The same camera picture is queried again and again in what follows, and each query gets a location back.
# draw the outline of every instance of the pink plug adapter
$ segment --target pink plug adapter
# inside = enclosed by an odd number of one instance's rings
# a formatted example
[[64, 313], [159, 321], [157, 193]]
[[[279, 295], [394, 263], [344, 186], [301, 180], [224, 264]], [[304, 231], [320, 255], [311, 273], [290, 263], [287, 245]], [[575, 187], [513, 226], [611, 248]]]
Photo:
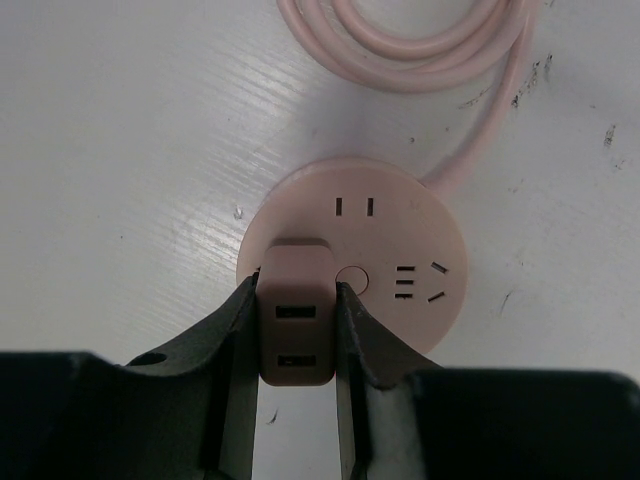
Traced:
[[335, 371], [333, 255], [321, 244], [280, 243], [264, 253], [256, 288], [260, 375], [274, 386], [323, 385]]

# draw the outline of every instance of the usb port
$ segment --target usb port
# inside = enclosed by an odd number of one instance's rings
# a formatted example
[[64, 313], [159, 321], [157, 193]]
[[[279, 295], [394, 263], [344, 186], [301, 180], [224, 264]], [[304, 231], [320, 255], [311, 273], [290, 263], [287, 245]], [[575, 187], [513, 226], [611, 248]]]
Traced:
[[278, 355], [279, 367], [315, 367], [315, 355]]
[[278, 306], [276, 318], [316, 318], [315, 306]]

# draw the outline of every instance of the white surface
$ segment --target white surface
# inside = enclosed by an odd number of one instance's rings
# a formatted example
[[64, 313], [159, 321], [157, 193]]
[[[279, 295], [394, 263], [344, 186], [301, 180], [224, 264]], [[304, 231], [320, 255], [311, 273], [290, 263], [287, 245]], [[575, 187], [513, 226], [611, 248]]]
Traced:
[[[470, 1], [396, 3], [362, 1], [407, 34]], [[432, 358], [640, 379], [640, 4], [548, 3], [537, 81], [449, 200], [471, 279]], [[164, 342], [232, 291], [276, 182], [348, 153], [422, 174], [481, 115], [488, 95], [460, 107], [491, 81], [418, 97], [350, 85], [306, 56], [272, 2], [4, 0], [0, 348], [122, 362]], [[338, 478], [333, 397], [261, 390], [256, 478]]]

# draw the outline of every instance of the power socket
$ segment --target power socket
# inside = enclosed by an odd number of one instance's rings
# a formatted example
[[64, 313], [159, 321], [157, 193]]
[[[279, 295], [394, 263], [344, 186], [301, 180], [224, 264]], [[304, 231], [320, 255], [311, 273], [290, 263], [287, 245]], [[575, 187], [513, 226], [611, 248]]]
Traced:
[[237, 281], [283, 239], [321, 239], [336, 281], [420, 353], [442, 340], [466, 293], [462, 234], [442, 202], [401, 169], [376, 160], [310, 164], [265, 199], [240, 247]]

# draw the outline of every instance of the pink power cord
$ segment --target pink power cord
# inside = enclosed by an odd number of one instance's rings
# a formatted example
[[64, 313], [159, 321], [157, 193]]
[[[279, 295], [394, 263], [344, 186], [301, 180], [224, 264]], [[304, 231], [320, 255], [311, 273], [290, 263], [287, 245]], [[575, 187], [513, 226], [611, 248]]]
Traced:
[[344, 28], [369, 51], [399, 62], [427, 62], [405, 69], [390, 68], [353, 50], [329, 24], [320, 0], [298, 0], [298, 3], [278, 0], [278, 7], [309, 55], [336, 75], [370, 88], [426, 93], [454, 87], [487, 71], [510, 52], [493, 105], [475, 137], [456, 156], [422, 179], [438, 195], [462, 183], [497, 135], [516, 94], [531, 50], [540, 1], [477, 0], [457, 25], [432, 37], [407, 40], [371, 26], [352, 0], [332, 0]]

